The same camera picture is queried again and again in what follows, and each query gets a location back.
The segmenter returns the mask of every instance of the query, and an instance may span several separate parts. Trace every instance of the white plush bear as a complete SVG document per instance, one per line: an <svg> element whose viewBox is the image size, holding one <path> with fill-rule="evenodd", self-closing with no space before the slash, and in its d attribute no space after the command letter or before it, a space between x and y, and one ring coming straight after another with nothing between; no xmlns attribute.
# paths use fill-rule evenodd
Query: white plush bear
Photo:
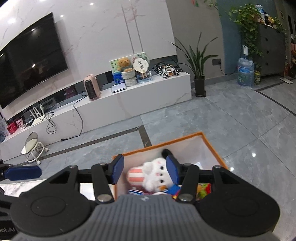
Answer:
<svg viewBox="0 0 296 241"><path fill-rule="evenodd" d="M163 157L148 161L141 167L133 167L127 173L128 182L134 187L143 187L149 192L159 192L173 186Z"/></svg>

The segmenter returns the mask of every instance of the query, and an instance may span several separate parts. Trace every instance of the black and white toy vehicle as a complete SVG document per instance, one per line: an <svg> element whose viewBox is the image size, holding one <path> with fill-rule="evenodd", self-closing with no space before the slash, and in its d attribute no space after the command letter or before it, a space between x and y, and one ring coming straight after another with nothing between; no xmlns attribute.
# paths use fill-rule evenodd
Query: black and white toy vehicle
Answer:
<svg viewBox="0 0 296 241"><path fill-rule="evenodd" d="M179 71L176 70L175 67L171 64L164 64L164 63L156 64L155 67L153 68L153 71L166 79L173 75L179 75Z"/></svg>

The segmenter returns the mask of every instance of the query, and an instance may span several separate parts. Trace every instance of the red box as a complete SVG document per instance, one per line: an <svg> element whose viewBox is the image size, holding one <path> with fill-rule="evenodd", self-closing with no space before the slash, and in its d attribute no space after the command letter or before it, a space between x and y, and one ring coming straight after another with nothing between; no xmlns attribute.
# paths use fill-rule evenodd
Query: red box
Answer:
<svg viewBox="0 0 296 241"><path fill-rule="evenodd" d="M17 125L15 122L12 122L8 127L7 130L9 131L10 134L15 133L15 131L17 130Z"/></svg>

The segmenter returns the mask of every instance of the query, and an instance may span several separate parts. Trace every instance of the blue wall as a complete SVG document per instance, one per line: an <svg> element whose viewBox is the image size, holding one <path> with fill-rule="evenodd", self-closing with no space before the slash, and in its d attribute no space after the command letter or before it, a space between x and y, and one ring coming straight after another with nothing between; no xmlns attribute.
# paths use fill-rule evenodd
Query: blue wall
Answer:
<svg viewBox="0 0 296 241"><path fill-rule="evenodd" d="M236 70L237 61L241 53L241 34L235 23L229 20L228 11L231 7L240 7L245 3L260 4L270 16L277 16L274 0L217 0L223 32L225 72L232 73Z"/></svg>

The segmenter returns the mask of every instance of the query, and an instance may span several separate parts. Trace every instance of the black tv screen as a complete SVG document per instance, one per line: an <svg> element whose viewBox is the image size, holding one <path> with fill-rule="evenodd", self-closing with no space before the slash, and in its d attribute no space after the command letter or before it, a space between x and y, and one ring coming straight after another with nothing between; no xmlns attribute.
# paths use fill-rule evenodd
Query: black tv screen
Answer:
<svg viewBox="0 0 296 241"><path fill-rule="evenodd" d="M52 13L26 28L0 51L0 105L68 69Z"/></svg>

